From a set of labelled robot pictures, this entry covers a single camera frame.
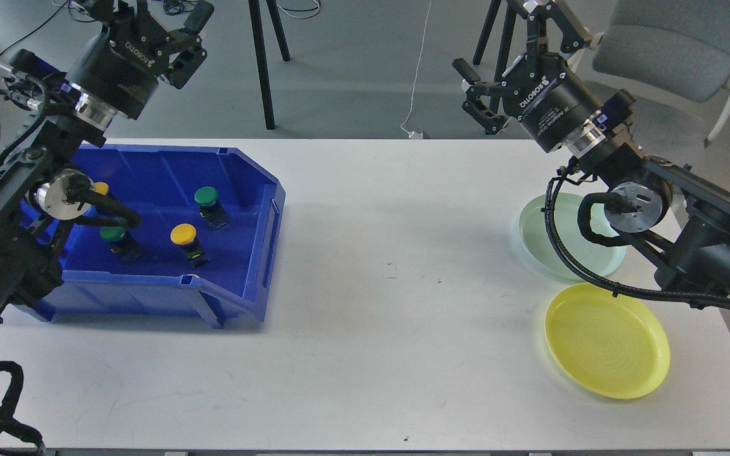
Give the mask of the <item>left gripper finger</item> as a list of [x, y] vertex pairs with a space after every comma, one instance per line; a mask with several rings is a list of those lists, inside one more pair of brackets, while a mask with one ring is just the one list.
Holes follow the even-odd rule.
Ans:
[[206, 23], [214, 14], [215, 8], [212, 3], [207, 1], [195, 1], [192, 10], [185, 18], [182, 28], [175, 29], [172, 32], [172, 40], [179, 39], [199, 39], [200, 32], [205, 28]]
[[164, 81], [168, 86], [175, 89], [182, 89], [192, 75], [200, 68], [206, 60], [205, 49], [186, 49], [180, 52], [169, 68], [164, 72]]

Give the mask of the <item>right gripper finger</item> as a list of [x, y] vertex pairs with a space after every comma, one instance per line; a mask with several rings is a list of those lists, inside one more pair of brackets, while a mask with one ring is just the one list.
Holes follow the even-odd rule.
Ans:
[[484, 102], [485, 98], [489, 99], [504, 94], [504, 87], [498, 86], [498, 83], [484, 82], [475, 69], [463, 58], [452, 61], [452, 67], [466, 84], [463, 89], [466, 95], [463, 111], [478, 122], [487, 135], [504, 132], [509, 124], [509, 119]]
[[578, 64], [585, 49], [597, 46], [596, 38], [583, 26], [565, 1], [510, 1], [512, 10], [527, 21], [525, 59], [538, 60], [548, 52], [547, 22], [553, 21], [561, 32], [560, 54], [568, 64]]

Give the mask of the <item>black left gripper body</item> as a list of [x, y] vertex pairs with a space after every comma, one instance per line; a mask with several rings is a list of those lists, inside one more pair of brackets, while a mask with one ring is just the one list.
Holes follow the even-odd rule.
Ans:
[[201, 37], [172, 40], [174, 30], [166, 30], [150, 13], [90, 17], [101, 23], [101, 32], [89, 41], [67, 80], [126, 118], [139, 118], [180, 52], [201, 49]]

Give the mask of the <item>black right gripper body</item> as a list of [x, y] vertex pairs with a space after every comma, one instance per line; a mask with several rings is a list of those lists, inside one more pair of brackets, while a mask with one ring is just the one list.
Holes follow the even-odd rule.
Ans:
[[568, 136], [601, 109], [601, 101], [568, 68], [558, 54], [545, 53], [538, 61], [539, 72], [529, 68], [519, 55], [503, 73], [503, 113], [493, 134], [516, 120], [544, 152], [559, 148]]

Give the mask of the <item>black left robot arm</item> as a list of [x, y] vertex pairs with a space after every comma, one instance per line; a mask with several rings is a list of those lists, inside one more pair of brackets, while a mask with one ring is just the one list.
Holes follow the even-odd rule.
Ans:
[[[140, 225], [136, 211], [94, 191], [92, 179], [73, 164], [84, 142], [101, 147], [120, 115], [136, 119], [160, 80], [185, 86], [205, 61], [200, 32], [214, 14], [197, 1], [182, 28], [166, 30], [145, 1], [77, 1], [101, 32], [69, 72], [28, 50], [8, 64], [4, 98], [29, 111], [32, 122], [0, 148], [0, 323], [6, 306], [32, 308], [63, 284], [59, 259], [76, 225]], [[23, 369], [0, 361], [0, 436], [9, 434], [43, 455], [34, 427], [18, 422]], [[0, 448], [0, 454], [14, 450]]]

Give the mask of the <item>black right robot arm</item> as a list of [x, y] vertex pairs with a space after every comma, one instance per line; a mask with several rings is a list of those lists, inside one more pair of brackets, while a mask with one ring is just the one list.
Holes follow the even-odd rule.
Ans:
[[[463, 110], [487, 134], [516, 120], [544, 152], [567, 148], [571, 159], [548, 182], [544, 230], [556, 256], [586, 282], [614, 296], [685, 302], [730, 310], [730, 191], [632, 138], [635, 99], [619, 90], [602, 102], [571, 69], [583, 49], [592, 67], [687, 100], [730, 89], [730, 1], [617, 1], [608, 28], [594, 40], [564, 1], [510, 1], [505, 31], [527, 26], [525, 51], [492, 82], [462, 58]], [[576, 224], [587, 241], [633, 246], [655, 266], [658, 289], [614, 282], [582, 265], [558, 234], [560, 188], [601, 180], [604, 193], [584, 196]]]

